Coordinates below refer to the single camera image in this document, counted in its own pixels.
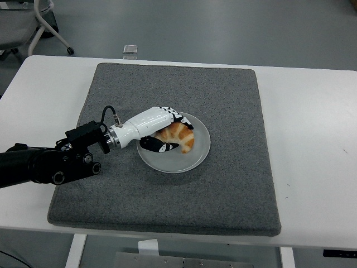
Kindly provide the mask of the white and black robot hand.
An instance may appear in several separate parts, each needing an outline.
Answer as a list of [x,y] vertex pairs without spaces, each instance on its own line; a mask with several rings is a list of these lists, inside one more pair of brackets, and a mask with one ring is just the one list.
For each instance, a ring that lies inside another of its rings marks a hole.
[[137,140],[148,151],[162,153],[182,146],[182,152],[187,153],[194,144],[193,129],[191,122],[174,109],[152,107],[121,126],[113,126],[112,135],[122,149]]

